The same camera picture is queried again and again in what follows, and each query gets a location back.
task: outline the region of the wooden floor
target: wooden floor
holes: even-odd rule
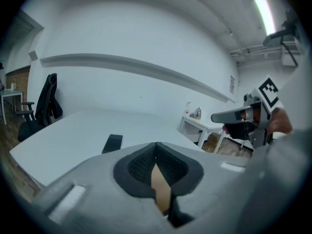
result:
[[[17,165],[9,154],[9,151],[19,144],[19,141],[17,140],[19,126],[24,119],[16,116],[9,109],[8,105],[6,105],[5,115],[7,125],[4,125],[3,119],[0,121],[1,164],[13,189],[26,200],[31,202],[40,191],[40,188]],[[206,152],[213,152],[215,148],[210,146],[207,142],[202,149]],[[222,142],[218,154],[246,157],[251,156],[250,151],[246,149],[239,150],[238,145],[226,139]],[[162,212],[166,211],[169,208],[171,188],[163,178],[157,166],[154,167],[152,172],[152,187],[156,191],[156,203],[158,208]]]
[[[16,116],[5,106],[5,116],[7,125],[3,118],[0,121],[0,161],[4,174],[12,189],[31,202],[40,191],[40,188],[31,178],[17,165],[9,154],[10,150],[19,144],[17,139],[20,124],[24,121],[22,117]]]

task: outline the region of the brick wall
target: brick wall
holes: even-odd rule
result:
[[[16,90],[23,91],[23,101],[27,101],[27,86],[28,86],[28,77],[29,77],[29,70],[30,67],[19,69],[17,71],[10,72],[6,74],[6,87],[10,89],[11,83],[15,81],[16,83]],[[16,96],[16,109],[20,111],[21,104],[20,104],[20,96]]]

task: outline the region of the small table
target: small table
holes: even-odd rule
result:
[[[110,134],[123,135],[121,148],[168,142],[203,152],[157,116],[111,110],[83,110],[49,125],[10,151],[17,164],[42,187],[101,155]]]
[[[182,125],[180,127],[180,133],[183,133],[183,129],[185,127],[186,122],[197,127],[198,129],[202,130],[202,133],[201,133],[199,141],[198,141],[198,146],[200,148],[202,148],[204,141],[208,139],[208,137],[211,133],[221,132],[222,126],[223,126],[223,124],[213,123],[211,120],[195,119],[192,117],[183,116]],[[217,153],[217,151],[221,145],[221,142],[224,138],[224,135],[225,135],[225,131],[223,131],[221,134],[220,140],[219,140],[217,146],[215,147],[214,154]]]
[[[1,108],[2,108],[0,114],[2,114],[4,124],[6,125],[3,98],[9,97],[9,96],[20,96],[20,102],[22,103],[23,102],[23,92],[19,91],[19,90],[14,90],[14,91],[5,90],[5,91],[0,92],[0,96],[1,96]],[[14,110],[16,111],[16,101],[15,101],[14,97],[13,97],[13,100],[14,100]]]

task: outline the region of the white wall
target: white wall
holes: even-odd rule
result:
[[[137,59],[194,78],[235,100],[235,63],[199,25],[167,7],[134,0],[85,0],[59,18],[44,57],[106,54]]]
[[[250,93],[256,85],[261,82],[265,76],[270,75],[273,82],[280,89],[290,78],[295,71],[294,67],[283,66],[280,60],[264,61],[249,65],[244,65],[238,68],[240,76],[240,84],[238,86],[238,101],[237,103],[227,103],[227,110],[235,109],[243,106],[244,95]],[[275,133],[274,138],[278,138],[282,133]]]
[[[92,67],[44,68],[45,77],[51,73],[58,74],[56,98],[64,117],[82,109],[105,108],[158,115],[179,128],[188,101],[192,102],[192,110],[200,106],[203,118],[223,110],[224,106],[223,102],[193,90],[123,71]],[[198,141],[198,129],[187,128],[186,134],[192,141]]]
[[[54,25],[67,2],[67,0],[26,0],[20,8],[28,17],[29,23],[40,29],[30,47],[30,50],[34,51],[38,57],[37,60],[31,62],[27,88],[27,100],[35,103],[34,108],[36,108],[45,82],[43,67],[39,59],[42,58],[46,45],[49,44]]]
[[[7,74],[14,70],[29,66],[31,59],[28,55],[29,49],[33,40],[37,34],[35,29],[32,29],[29,33],[25,33],[12,47],[8,59],[8,63],[4,69]]]
[[[1,46],[0,48],[0,60],[3,64],[3,69],[0,70],[0,79],[5,84],[5,70],[8,65],[8,60],[11,52],[11,45]]]
[[[94,67],[46,67],[40,59],[66,54],[106,54],[138,59],[176,70],[230,94],[230,75],[238,70],[215,40],[177,11],[134,0],[28,0],[22,11],[43,30],[31,50],[28,100],[37,102],[48,74],[58,74],[57,98],[64,116],[83,108],[108,108],[157,114],[179,127],[185,103],[198,106],[202,117],[222,111],[224,103],[154,78]],[[198,141],[198,129],[186,129]]]

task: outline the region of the black rubber pad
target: black rubber pad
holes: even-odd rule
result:
[[[175,196],[191,193],[204,176],[204,169],[161,142],[156,143],[156,163]]]
[[[152,170],[156,163],[155,146],[151,143],[116,163],[114,179],[128,194],[155,199],[155,191],[151,188]]]

